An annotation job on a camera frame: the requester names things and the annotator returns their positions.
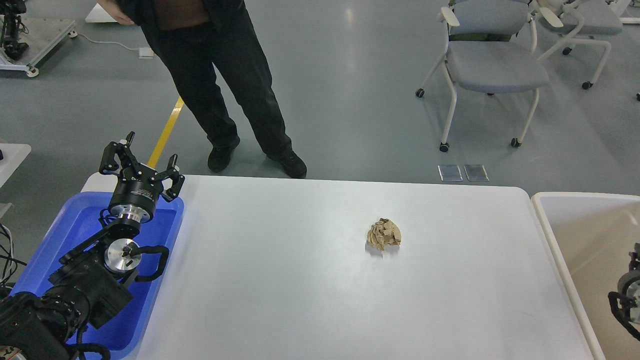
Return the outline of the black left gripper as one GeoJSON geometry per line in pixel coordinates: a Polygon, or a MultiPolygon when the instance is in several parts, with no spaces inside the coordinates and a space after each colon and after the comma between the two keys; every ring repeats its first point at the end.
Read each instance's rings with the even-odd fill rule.
{"type": "Polygon", "coordinates": [[[135,134],[130,131],[124,140],[105,146],[99,173],[118,176],[108,205],[109,214],[120,218],[133,214],[138,223],[144,224],[153,219],[160,197],[167,203],[179,197],[185,176],[179,171],[177,153],[169,158],[165,171],[158,173],[146,165],[137,170],[137,159],[131,151],[135,134]],[[169,187],[163,184],[166,180],[170,180],[169,187]]]}

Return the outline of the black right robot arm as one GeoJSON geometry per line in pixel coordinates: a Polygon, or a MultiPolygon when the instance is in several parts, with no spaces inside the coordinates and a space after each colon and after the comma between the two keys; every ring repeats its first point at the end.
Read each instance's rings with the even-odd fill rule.
{"type": "Polygon", "coordinates": [[[610,291],[607,298],[612,316],[633,337],[640,340],[636,326],[640,323],[640,244],[635,243],[629,252],[628,272],[620,277],[617,290],[610,291]]]}

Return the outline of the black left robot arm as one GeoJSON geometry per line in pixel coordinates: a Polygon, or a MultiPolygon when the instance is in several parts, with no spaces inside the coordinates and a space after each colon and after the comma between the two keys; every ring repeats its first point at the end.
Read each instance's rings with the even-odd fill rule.
{"type": "Polygon", "coordinates": [[[99,213],[101,228],[59,258],[41,295],[21,291],[1,301],[1,358],[84,360],[87,353],[111,358],[110,349],[83,342],[89,326],[98,330],[134,299],[130,285],[162,276],[170,250],[164,244],[141,246],[135,237],[154,219],[160,199],[179,197],[185,176],[174,153],[163,171],[139,162],[131,151],[135,132],[105,146],[99,173],[117,177],[108,205],[99,213]]]}

